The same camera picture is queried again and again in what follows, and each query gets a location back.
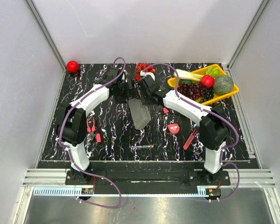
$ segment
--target red handle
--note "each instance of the red handle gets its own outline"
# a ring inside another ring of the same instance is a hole
[[[87,132],[89,133],[89,132],[91,132],[91,128],[89,127],[89,119],[87,118],[86,121],[87,121],[86,122],[86,124],[87,124]]]
[[[102,142],[101,140],[101,134],[100,133],[97,133],[97,143],[100,143]]]
[[[188,140],[186,141],[186,143],[184,144],[184,146],[183,146],[183,149],[184,149],[184,150],[187,150],[187,149],[188,149],[188,147],[189,147],[190,144],[192,143],[192,141],[193,141],[193,139],[194,139],[196,133],[197,133],[197,130],[195,129],[195,130],[192,132],[192,134],[189,136],[189,138],[188,138]]]
[[[91,129],[92,132],[95,132],[96,131],[96,128],[95,128],[95,119],[93,117],[93,126],[92,126],[92,129]]]

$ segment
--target red object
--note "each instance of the red object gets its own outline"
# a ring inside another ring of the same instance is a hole
[[[168,125],[168,129],[170,131],[171,134],[177,134],[179,132],[179,126],[178,124],[171,124]]]
[[[151,73],[153,73],[153,74],[154,74],[154,73],[155,73],[155,69],[150,68],[150,69],[149,69],[149,72],[151,72]]]
[[[135,75],[135,80],[136,80],[136,82],[138,82],[140,79],[141,79],[141,76],[140,76],[139,73],[137,73],[137,74]]]
[[[91,128],[89,126],[89,119],[88,118],[86,120],[86,124],[87,124],[87,132],[89,133],[89,132],[91,132]]]
[[[190,134],[188,140],[186,141],[186,143],[183,146],[184,150],[187,150],[188,147],[190,146],[190,144],[192,143],[193,139],[195,138],[195,135],[197,134],[197,130],[195,129],[192,134]]]
[[[75,73],[79,71],[79,64],[75,61],[70,61],[67,63],[66,68],[70,73]]]
[[[100,143],[100,142],[102,142],[101,134],[97,133],[97,143]]]
[[[96,128],[95,128],[95,119],[94,119],[94,117],[93,117],[93,126],[92,126],[92,128],[91,128],[91,131],[92,131],[92,132],[95,132],[95,131],[96,131]]]
[[[210,75],[205,75],[205,76],[202,77],[200,82],[205,87],[210,88],[210,87],[213,86],[213,84],[215,82],[215,79],[212,76],[210,76]]]
[[[163,108],[163,111],[164,113],[169,113],[169,110],[166,107]]]
[[[87,122],[86,122],[86,124],[87,124],[87,132],[89,133],[89,132],[95,132],[96,131],[96,128],[95,128],[95,119],[94,119],[94,117],[93,117],[93,126],[92,127],[90,127],[89,126],[89,119],[87,118],[87,120],[86,120]]]
[[[140,79],[141,79],[141,76],[140,76],[140,71],[141,70],[144,70],[145,68],[147,68],[149,65],[151,64],[145,64],[145,63],[138,63],[136,69],[135,69],[135,80],[136,82],[138,82]],[[155,73],[155,69],[153,67],[149,68],[148,70],[146,70],[145,72],[151,72],[151,73]]]

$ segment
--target green vegetable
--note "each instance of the green vegetable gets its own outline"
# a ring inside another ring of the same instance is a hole
[[[219,68],[213,68],[213,67],[209,67],[207,70],[206,70],[206,75],[210,75],[212,76],[213,78],[217,78],[219,75],[220,75],[220,71],[219,71]]]
[[[224,94],[230,93],[233,89],[233,80],[229,76],[218,76],[215,78],[215,83],[213,89],[216,94],[222,96]]]
[[[181,79],[179,80],[179,84],[183,84],[183,83],[190,83],[190,84],[193,84],[193,82],[189,79]]]
[[[200,80],[204,76],[204,75],[198,75],[198,74],[195,74],[195,73],[192,73],[189,71],[180,70],[180,69],[177,69],[176,71],[178,72],[178,77],[180,79],[190,79],[193,81],[200,82]]]

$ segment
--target black marble surface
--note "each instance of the black marble surface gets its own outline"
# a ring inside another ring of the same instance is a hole
[[[173,63],[176,69],[194,71],[210,65],[209,63]],[[78,99],[93,87],[95,80],[102,77],[108,71],[111,64],[81,64],[79,75],[66,74],[62,90],[58,99],[56,110],[60,103],[70,103]],[[133,74],[136,64],[127,64],[126,70]],[[166,84],[172,77],[173,72],[165,66],[156,66],[156,80]],[[224,108],[227,119],[235,126],[240,136],[239,143],[226,150],[224,160],[249,160],[249,155],[244,142],[244,137],[238,122],[237,114],[232,99],[225,99],[216,104]],[[188,150],[183,150],[183,145],[196,126],[191,120],[184,116],[174,114],[163,114],[161,106],[150,106],[150,123],[143,130],[135,130],[128,104],[116,104],[113,98],[101,103],[91,113],[97,120],[97,128],[102,136],[102,143],[85,141],[87,156],[92,161],[196,161],[204,158],[204,146],[198,137],[193,140]],[[54,115],[51,128],[43,150],[42,161],[68,161],[65,150],[59,147],[55,135]],[[167,125],[177,123],[180,132],[171,135]],[[235,135],[231,133],[227,144],[234,142]],[[154,145],[153,148],[135,149],[131,146]]]

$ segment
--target wire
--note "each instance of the wire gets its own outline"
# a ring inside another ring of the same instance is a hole
[[[77,168],[77,170],[79,170],[80,172],[86,174],[86,175],[89,175],[89,176],[94,176],[94,177],[98,177],[98,178],[103,178],[105,180],[107,180],[108,182],[110,182],[111,184],[113,184],[113,186],[115,187],[115,189],[117,190],[118,194],[119,194],[119,203],[115,206],[107,206],[107,205],[102,205],[102,204],[96,204],[96,203],[93,203],[93,202],[88,202],[88,201],[85,201],[85,200],[82,200],[80,199],[80,201],[83,201],[85,203],[88,203],[88,204],[92,204],[92,205],[96,205],[96,206],[99,206],[99,207],[102,207],[102,208],[108,208],[108,209],[116,209],[116,208],[119,208],[120,205],[121,205],[121,202],[122,202],[122,197],[121,197],[121,192],[119,190],[119,188],[116,186],[115,183],[113,183],[109,178],[107,177],[104,177],[104,176],[101,176],[101,175],[96,175],[96,174],[91,174],[91,173],[88,173],[84,170],[82,170],[77,164],[76,162],[74,161],[73,157],[72,157],[72,154],[71,154],[71,150],[70,150],[70,147],[63,144],[62,143],[62,134],[63,134],[63,131],[64,131],[64,127],[65,127],[65,124],[66,124],[66,121],[68,120],[69,116],[70,116],[70,113],[84,100],[86,99],[89,95],[91,95],[92,93],[94,93],[95,91],[98,91],[102,88],[104,88],[105,86],[113,83],[116,79],[118,79],[123,73],[124,73],[124,70],[126,69],[126,61],[124,60],[124,58],[122,57],[118,57],[114,60],[113,62],[113,66],[115,67],[115,63],[117,60],[121,59],[123,61],[123,68],[121,70],[121,72],[114,78],[112,79],[111,81],[107,82],[106,84],[104,85],[101,85],[100,87],[96,88],[95,90],[92,90],[90,91],[89,93],[87,93],[85,96],[83,96],[80,100],[80,102],[77,102],[75,105],[73,105],[69,111],[67,112],[67,114],[65,115],[64,117],[64,120],[63,120],[63,123],[61,125],[61,129],[60,129],[60,133],[59,133],[59,140],[58,140],[58,143],[61,147],[65,147],[65,148],[68,148],[68,153],[69,153],[69,157],[70,157],[70,161],[71,163]]]
[[[227,197],[220,199],[220,201],[225,201],[225,200],[231,198],[231,197],[235,194],[235,192],[237,192],[238,186],[239,186],[239,180],[240,180],[240,177],[239,177],[239,169],[238,169],[237,165],[235,165],[235,163],[233,163],[233,162],[227,162],[227,163],[225,163],[225,164],[223,165],[223,167],[226,167],[228,164],[233,165],[234,168],[237,170],[237,173],[238,173],[238,182],[237,182],[237,185],[236,185],[234,191],[233,191],[230,195],[228,195]]]
[[[95,177],[93,176],[93,190],[95,190]]]
[[[151,67],[153,67],[153,66],[155,66],[155,65],[165,65],[165,66],[168,66],[169,68],[171,68],[171,69],[176,73],[176,78],[177,78],[176,83],[179,82],[178,73],[177,73],[176,69],[175,69],[173,66],[171,66],[170,64],[166,64],[166,63],[155,63],[155,64],[151,64],[151,65],[147,66],[143,71],[145,71],[146,69],[150,69]],[[196,104],[193,104],[193,103],[191,102],[191,100],[188,101],[187,99],[181,97],[181,96],[178,94],[177,85],[175,86],[174,90],[175,90],[176,96],[177,96],[180,100],[186,102],[187,104],[190,104],[191,106],[193,106],[193,107],[195,107],[195,108],[197,108],[197,109],[199,109],[199,110],[202,110],[202,111],[204,111],[204,112],[210,113],[211,115],[214,115],[215,117],[221,119],[222,121],[224,121],[224,122],[234,131],[235,136],[236,136],[235,142],[234,142],[233,144],[229,145],[229,146],[224,146],[222,149],[229,148],[229,147],[233,147],[233,146],[235,146],[235,145],[238,143],[238,139],[239,139],[238,132],[237,132],[237,130],[235,129],[235,127],[234,127],[229,121],[227,121],[225,118],[221,117],[220,115],[218,115],[218,114],[216,114],[216,113],[214,113],[214,112],[212,112],[212,111],[209,111],[209,110],[206,110],[206,109],[202,109],[200,106],[198,106],[198,105],[196,105]]]
[[[221,186],[221,180],[218,181],[219,185],[216,187],[216,189],[218,189]]]

